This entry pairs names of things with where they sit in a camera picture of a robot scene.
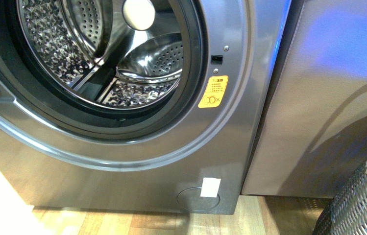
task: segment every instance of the laundry basket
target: laundry basket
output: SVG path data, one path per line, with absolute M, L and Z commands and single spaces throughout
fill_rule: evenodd
M 367 235 L 367 162 L 322 212 L 313 235 Z

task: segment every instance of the white paper tag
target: white paper tag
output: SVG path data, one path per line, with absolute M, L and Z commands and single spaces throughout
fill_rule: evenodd
M 221 179 L 203 178 L 201 197 L 217 197 Z

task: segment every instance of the appliance side panel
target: appliance side panel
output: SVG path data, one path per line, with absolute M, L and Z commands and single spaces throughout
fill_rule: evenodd
M 332 197 L 367 159 L 367 1 L 307 0 L 243 194 Z

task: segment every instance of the silver appliance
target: silver appliance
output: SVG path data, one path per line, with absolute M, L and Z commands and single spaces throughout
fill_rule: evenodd
M 234 212 L 290 0 L 0 0 L 0 170 L 26 203 Z

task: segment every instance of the warning sticker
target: warning sticker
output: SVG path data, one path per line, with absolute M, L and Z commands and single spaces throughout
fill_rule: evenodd
M 209 78 L 208 86 L 198 107 L 201 109 L 218 107 L 225 94 L 227 84 L 228 76 L 214 76 Z

